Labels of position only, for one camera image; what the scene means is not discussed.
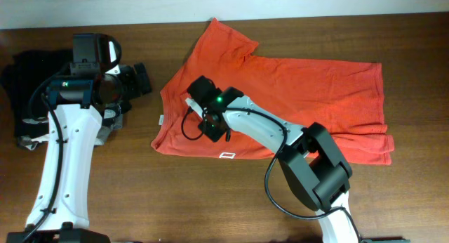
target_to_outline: brown surface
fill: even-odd
[[[449,14],[381,15],[226,22],[260,42],[256,55],[380,62],[385,117],[396,151],[391,166],[353,165],[350,207],[365,237],[449,240]],[[91,230],[114,240],[268,242],[321,234],[264,195],[268,160],[164,156],[150,147],[158,131],[158,92],[181,67],[206,22],[0,31],[0,67],[32,48],[69,48],[77,32],[114,35],[122,63],[143,62],[154,93],[133,101],[125,128],[93,153],[88,192]],[[13,118],[1,104],[0,239],[22,230],[45,157],[18,149]],[[272,192],[310,214],[276,166]]]

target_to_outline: wooden table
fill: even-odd
[[[391,166],[352,165],[350,207],[364,237],[449,240],[449,13],[226,22],[260,42],[256,55],[380,62],[385,117],[396,151]],[[192,51],[207,22],[0,31],[0,67],[27,49],[70,48],[72,34],[102,32],[123,46],[123,64],[143,62],[154,87],[132,102],[125,126],[95,148],[88,191],[91,230],[112,240],[281,242],[320,237],[264,195],[269,160],[165,156],[159,91]],[[46,146],[16,148],[2,91],[0,239],[24,228],[39,187]],[[290,193],[278,166],[274,196],[311,214]]]

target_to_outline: black cloth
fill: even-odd
[[[14,64],[6,66],[1,73],[0,84],[7,92],[14,111],[14,136],[37,138],[48,133],[48,123],[24,123],[23,119],[29,119],[29,98],[43,81],[59,71],[65,63],[72,61],[72,50],[25,51],[13,56],[13,59]],[[47,116],[48,111],[41,101],[40,93],[34,99],[32,109],[36,117]]]

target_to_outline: white rectangular patch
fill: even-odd
[[[236,156],[235,153],[233,152],[222,152],[222,154],[219,156],[220,159],[225,158],[225,159],[233,159]]]

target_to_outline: white wall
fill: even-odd
[[[0,29],[449,11],[449,0],[0,0]]]

